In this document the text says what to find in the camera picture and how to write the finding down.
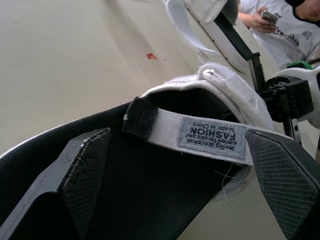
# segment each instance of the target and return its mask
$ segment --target textured grip surface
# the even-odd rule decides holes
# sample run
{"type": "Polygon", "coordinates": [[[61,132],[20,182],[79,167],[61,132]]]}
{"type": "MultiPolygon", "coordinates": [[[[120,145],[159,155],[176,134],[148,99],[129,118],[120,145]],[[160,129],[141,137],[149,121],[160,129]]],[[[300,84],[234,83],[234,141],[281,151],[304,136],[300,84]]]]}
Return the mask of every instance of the textured grip surface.
{"type": "Polygon", "coordinates": [[[262,193],[288,240],[301,239],[319,190],[279,142],[249,132],[250,147],[262,193]]]}
{"type": "Polygon", "coordinates": [[[80,239],[84,239],[96,205],[107,158],[109,129],[84,140],[62,187],[63,199],[74,221],[80,239]]]}

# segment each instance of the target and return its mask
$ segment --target hand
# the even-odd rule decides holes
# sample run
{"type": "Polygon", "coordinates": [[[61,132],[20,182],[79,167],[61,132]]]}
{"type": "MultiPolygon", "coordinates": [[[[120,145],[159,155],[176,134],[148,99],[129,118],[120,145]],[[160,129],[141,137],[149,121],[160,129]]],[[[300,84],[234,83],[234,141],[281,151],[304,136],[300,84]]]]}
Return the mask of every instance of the hand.
{"type": "Polygon", "coordinates": [[[261,13],[267,10],[266,6],[260,7],[256,13],[248,16],[247,27],[253,28],[260,33],[270,34],[276,30],[276,26],[261,18],[261,13]]]}

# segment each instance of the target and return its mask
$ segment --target mobile phone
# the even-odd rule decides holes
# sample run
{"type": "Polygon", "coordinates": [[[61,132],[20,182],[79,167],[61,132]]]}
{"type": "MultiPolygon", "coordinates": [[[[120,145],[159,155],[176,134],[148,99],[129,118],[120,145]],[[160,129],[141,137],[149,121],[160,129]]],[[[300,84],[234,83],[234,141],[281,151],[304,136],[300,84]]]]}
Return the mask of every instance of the mobile phone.
{"type": "Polygon", "coordinates": [[[272,25],[276,25],[277,21],[278,21],[278,17],[274,14],[272,14],[271,12],[267,11],[267,10],[264,10],[262,13],[261,13],[261,18],[263,20],[266,20],[268,21],[269,23],[271,23],[272,25]]]}

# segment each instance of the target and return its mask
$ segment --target green part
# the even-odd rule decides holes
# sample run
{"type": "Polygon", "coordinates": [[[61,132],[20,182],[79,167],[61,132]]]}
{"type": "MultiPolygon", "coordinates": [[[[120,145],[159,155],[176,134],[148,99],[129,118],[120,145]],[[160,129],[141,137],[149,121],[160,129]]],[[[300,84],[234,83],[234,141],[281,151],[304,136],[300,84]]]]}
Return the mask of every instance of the green part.
{"type": "Polygon", "coordinates": [[[287,69],[290,68],[314,69],[307,61],[294,61],[287,66],[287,69]]]}

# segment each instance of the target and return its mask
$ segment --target loose thread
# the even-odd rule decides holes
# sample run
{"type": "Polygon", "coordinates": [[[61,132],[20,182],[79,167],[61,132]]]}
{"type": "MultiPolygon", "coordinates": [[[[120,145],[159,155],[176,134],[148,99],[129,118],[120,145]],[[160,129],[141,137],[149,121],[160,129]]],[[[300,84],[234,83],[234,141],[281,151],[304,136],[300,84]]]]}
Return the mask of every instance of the loose thread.
{"type": "Polygon", "coordinates": [[[231,167],[230,167],[230,169],[228,170],[228,172],[226,173],[226,175],[224,175],[224,178],[223,178],[223,180],[222,180],[222,184],[221,184],[221,185],[222,185],[222,190],[223,190],[223,193],[224,193],[225,200],[228,202],[229,207],[231,208],[230,202],[229,202],[229,200],[228,200],[228,198],[227,198],[227,195],[226,195],[226,192],[225,192],[225,188],[224,188],[224,181],[225,181],[228,173],[229,173],[230,170],[232,169],[232,163],[231,163],[231,162],[230,162],[230,165],[231,165],[231,167]]]}

